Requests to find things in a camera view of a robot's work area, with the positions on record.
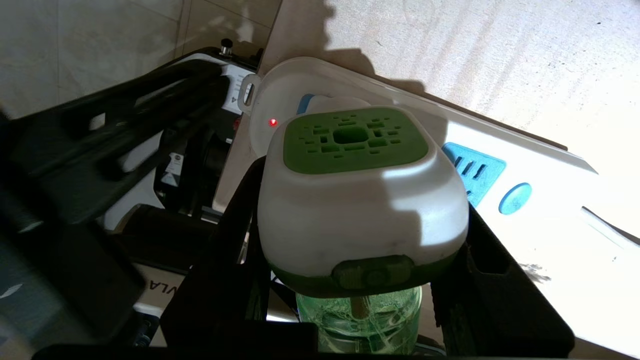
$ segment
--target metal knob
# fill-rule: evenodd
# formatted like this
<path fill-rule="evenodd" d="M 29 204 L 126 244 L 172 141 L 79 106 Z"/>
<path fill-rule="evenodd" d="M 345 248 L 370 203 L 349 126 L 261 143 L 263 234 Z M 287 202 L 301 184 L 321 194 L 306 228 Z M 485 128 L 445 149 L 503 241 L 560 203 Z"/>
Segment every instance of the metal knob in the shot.
<path fill-rule="evenodd" d="M 222 56 L 231 57 L 231 48 L 234 46 L 234 42 L 231 39 L 224 38 L 220 42 L 220 54 Z"/>

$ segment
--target clear water bottle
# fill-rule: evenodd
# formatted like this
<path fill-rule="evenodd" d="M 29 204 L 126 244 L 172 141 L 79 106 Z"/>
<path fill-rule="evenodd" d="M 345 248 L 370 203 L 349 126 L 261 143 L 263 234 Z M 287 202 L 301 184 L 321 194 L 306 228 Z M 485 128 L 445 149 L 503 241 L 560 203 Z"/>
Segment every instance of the clear water bottle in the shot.
<path fill-rule="evenodd" d="M 297 294 L 303 322 L 318 326 L 318 350 L 410 355 L 418 336 L 420 286 L 366 297 L 317 299 Z"/>

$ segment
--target electrical socket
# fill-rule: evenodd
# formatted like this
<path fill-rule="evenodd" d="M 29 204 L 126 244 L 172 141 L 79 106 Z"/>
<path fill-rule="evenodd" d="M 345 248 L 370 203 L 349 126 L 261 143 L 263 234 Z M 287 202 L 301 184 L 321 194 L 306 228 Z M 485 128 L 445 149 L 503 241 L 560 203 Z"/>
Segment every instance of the electrical socket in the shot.
<path fill-rule="evenodd" d="M 452 142 L 444 144 L 442 150 L 456 167 L 474 208 L 480 204 L 507 166 L 504 160 Z"/>

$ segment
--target label sticker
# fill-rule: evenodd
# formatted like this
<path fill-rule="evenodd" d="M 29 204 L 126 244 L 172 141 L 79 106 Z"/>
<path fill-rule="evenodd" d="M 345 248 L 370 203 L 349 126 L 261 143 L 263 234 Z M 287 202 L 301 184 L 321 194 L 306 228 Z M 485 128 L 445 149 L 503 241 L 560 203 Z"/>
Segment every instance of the label sticker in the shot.
<path fill-rule="evenodd" d="M 171 157 L 171 160 L 169 161 L 169 165 L 166 166 L 164 175 L 162 176 L 162 179 L 160 179 L 160 182 L 178 187 L 178 184 L 180 183 L 180 174 L 182 173 L 182 162 L 184 162 L 184 156 L 176 152 L 172 152 L 169 154 L 169 157 Z"/>

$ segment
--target tiled floor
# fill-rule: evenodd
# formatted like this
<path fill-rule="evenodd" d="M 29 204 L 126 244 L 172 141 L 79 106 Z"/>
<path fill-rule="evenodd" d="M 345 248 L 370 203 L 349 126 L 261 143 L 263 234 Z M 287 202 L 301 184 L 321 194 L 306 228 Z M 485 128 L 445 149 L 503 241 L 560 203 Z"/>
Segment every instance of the tiled floor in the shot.
<path fill-rule="evenodd" d="M 0 2 L 0 104 L 21 117 L 140 76 L 183 53 L 265 47 L 280 0 Z"/>

